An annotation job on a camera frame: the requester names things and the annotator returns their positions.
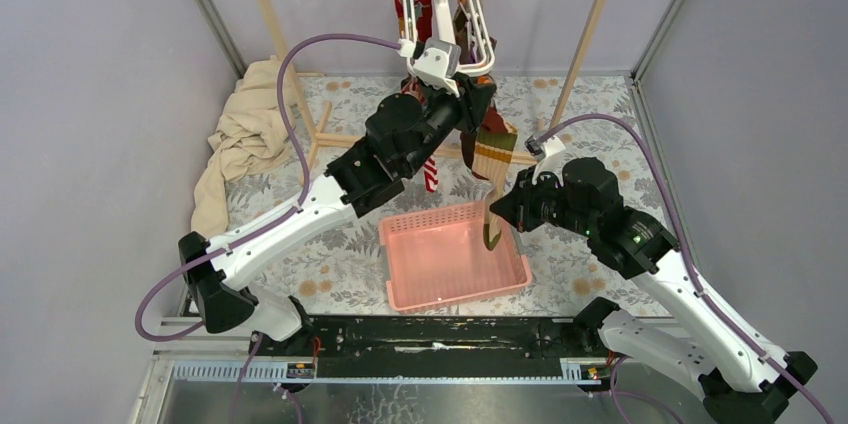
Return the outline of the beige striped patchwork sock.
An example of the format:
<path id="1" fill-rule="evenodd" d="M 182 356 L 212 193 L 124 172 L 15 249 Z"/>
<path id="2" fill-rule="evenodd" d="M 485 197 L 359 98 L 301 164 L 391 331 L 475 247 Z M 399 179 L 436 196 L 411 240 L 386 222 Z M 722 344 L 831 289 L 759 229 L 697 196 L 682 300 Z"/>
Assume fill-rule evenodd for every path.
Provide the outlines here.
<path id="1" fill-rule="evenodd" d="M 486 111 L 475 134 L 460 133 L 463 162 L 472 174 L 492 186 L 483 198 L 483 243 L 493 251 L 501 238 L 498 217 L 490 206 L 504 195 L 506 176 L 513 160 L 518 130 L 498 113 L 494 105 Z"/>

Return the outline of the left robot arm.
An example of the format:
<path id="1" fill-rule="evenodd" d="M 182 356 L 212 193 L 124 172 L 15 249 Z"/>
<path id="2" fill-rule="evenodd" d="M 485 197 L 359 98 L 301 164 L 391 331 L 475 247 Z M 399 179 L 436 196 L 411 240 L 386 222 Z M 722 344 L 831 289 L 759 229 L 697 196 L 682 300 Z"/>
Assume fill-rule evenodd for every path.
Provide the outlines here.
<path id="1" fill-rule="evenodd" d="M 458 95 L 422 89 L 419 102 L 403 93 L 384 98 L 365 121 L 365 133 L 331 161 L 303 195 L 247 225 L 206 238 L 196 231 L 178 242 L 184 280 L 210 334 L 250 327 L 288 355 L 309 345 L 307 315 L 294 298 L 262 297 L 249 288 L 277 256 L 353 223 L 404 190 L 453 131 L 471 134 L 483 123 L 496 92 L 488 76 L 458 75 Z"/>

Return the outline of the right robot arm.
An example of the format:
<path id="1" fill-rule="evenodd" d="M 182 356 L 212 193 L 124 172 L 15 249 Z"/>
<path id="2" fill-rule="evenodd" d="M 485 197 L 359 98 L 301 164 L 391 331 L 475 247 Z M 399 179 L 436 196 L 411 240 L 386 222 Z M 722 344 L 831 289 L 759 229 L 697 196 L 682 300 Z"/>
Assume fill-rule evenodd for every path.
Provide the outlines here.
<path id="1" fill-rule="evenodd" d="M 587 239 L 604 266 L 648 293 L 688 333 L 675 338 L 614 302 L 594 299 L 576 320 L 575 346 L 633 358 L 698 398 L 717 423 L 774 423 L 797 385 L 817 370 L 804 352 L 766 339 L 698 273 L 688 273 L 676 238 L 653 216 L 625 205 L 616 176 L 596 158 L 566 163 L 562 174 L 521 171 L 492 213 L 519 232 L 543 224 Z"/>

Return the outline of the red white santa sock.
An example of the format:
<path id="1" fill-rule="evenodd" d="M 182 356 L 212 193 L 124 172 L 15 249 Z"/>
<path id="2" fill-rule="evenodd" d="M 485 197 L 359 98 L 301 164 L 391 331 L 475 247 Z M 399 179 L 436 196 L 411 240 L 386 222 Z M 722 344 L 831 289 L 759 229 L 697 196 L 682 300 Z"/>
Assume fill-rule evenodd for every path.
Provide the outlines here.
<path id="1" fill-rule="evenodd" d="M 438 190 L 439 179 L 438 169 L 436 167 L 436 162 L 433 157 L 430 157 L 426 160 L 423 165 L 423 172 L 425 189 L 429 193 L 435 193 Z"/>

